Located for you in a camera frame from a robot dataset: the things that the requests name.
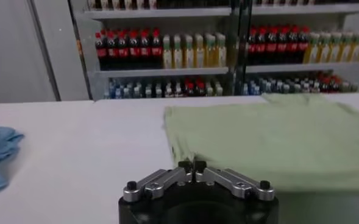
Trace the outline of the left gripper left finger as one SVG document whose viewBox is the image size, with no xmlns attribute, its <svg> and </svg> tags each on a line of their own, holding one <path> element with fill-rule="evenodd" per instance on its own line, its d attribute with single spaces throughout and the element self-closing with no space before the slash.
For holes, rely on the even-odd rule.
<svg viewBox="0 0 359 224">
<path fill-rule="evenodd" d="M 164 196 L 165 190 L 176 183 L 187 183 L 192 180 L 193 165 L 190 161 L 180 161 L 172 170 L 159 169 L 140 181 L 128 181 L 123 189 L 123 200 L 128 203 L 140 201 L 150 196 L 157 199 Z"/>
</svg>

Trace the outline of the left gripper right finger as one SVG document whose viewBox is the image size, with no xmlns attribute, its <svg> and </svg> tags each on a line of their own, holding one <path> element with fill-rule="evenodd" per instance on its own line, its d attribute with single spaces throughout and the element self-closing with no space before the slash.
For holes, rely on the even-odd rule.
<svg viewBox="0 0 359 224">
<path fill-rule="evenodd" d="M 217 183 L 236 198 L 245 199 L 250 195 L 261 201 L 273 201 L 275 198 L 275 190 L 269 181 L 255 181 L 232 169 L 208 167 L 205 161 L 195 161 L 193 168 L 197 182 Z"/>
</svg>

